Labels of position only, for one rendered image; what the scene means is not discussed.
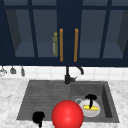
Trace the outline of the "red ball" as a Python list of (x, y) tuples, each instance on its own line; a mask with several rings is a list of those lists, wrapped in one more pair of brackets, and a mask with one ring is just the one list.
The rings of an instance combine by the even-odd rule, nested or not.
[(83, 111), (74, 101), (59, 102), (52, 111), (52, 123), (55, 128), (80, 128), (83, 123)]

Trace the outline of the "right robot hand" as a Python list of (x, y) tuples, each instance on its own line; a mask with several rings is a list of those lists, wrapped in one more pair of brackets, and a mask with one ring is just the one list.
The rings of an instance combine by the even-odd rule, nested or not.
[(91, 109), (91, 107), (93, 106), (93, 101), (97, 99), (97, 96), (94, 94), (88, 94), (84, 98), (90, 100), (89, 109)]

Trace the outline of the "dark blue glass-door cupboard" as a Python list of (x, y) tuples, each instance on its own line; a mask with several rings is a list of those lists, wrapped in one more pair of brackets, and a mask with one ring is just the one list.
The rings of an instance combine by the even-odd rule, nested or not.
[(0, 0), (0, 43), (7, 65), (128, 67), (128, 0)]

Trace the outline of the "hanging grey spatula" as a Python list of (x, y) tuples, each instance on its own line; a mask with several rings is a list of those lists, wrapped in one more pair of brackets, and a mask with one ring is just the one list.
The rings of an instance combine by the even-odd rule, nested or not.
[(11, 66), (10, 73), (13, 75), (16, 74), (16, 69), (13, 66)]

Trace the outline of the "hanging metal whisk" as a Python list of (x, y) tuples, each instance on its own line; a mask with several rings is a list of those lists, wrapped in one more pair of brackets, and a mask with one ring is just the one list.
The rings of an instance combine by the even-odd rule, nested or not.
[(2, 66), (2, 68), (0, 69), (0, 77), (3, 77), (7, 74), (7, 71), (4, 69), (4, 67)]

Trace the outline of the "olive green bottle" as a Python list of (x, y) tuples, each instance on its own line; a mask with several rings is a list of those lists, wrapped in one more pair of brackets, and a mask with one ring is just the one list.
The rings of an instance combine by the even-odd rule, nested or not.
[(53, 37), (53, 55), (58, 56), (58, 38), (57, 38), (57, 32), (54, 32)]

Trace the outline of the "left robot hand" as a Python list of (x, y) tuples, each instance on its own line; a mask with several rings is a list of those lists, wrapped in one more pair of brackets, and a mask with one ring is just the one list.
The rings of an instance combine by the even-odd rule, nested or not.
[(32, 121), (39, 125), (39, 128), (42, 128), (42, 120), (45, 118), (43, 111), (36, 111), (33, 113)]

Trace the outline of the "black tap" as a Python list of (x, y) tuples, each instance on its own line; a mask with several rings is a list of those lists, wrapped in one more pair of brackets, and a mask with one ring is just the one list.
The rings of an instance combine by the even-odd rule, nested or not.
[[(80, 70), (81, 75), (84, 75), (83, 68), (82, 67), (78, 67), (78, 66), (77, 66), (77, 68)], [(73, 78), (73, 77), (70, 76), (70, 74), (69, 74), (69, 67), (66, 66), (65, 84), (69, 85), (71, 82), (75, 82), (76, 78), (77, 77)]]

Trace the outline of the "grey sink with draining board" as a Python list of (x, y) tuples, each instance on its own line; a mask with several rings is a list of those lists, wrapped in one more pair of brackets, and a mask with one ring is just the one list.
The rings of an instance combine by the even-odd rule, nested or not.
[(97, 96), (100, 113), (96, 117), (85, 117), (85, 122), (119, 122), (107, 81), (75, 81), (66, 85), (61, 80), (30, 80), (17, 119), (31, 121), (35, 111), (43, 111), (44, 120), (50, 121), (57, 103), (77, 98), (84, 100), (88, 94)]

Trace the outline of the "yellow long food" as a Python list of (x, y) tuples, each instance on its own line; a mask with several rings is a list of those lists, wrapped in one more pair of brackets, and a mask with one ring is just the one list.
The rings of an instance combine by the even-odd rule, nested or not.
[(90, 107), (89, 105), (84, 105), (84, 106), (83, 106), (83, 109), (85, 109), (85, 110), (92, 110), (92, 111), (97, 111), (97, 110), (99, 110), (98, 107), (95, 107), (95, 106)]

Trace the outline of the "hanging grey ladle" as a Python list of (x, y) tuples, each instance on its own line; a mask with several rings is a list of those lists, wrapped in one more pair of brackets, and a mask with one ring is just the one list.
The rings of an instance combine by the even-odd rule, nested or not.
[(21, 65), (21, 76), (25, 77), (25, 69), (23, 68), (23, 65)]

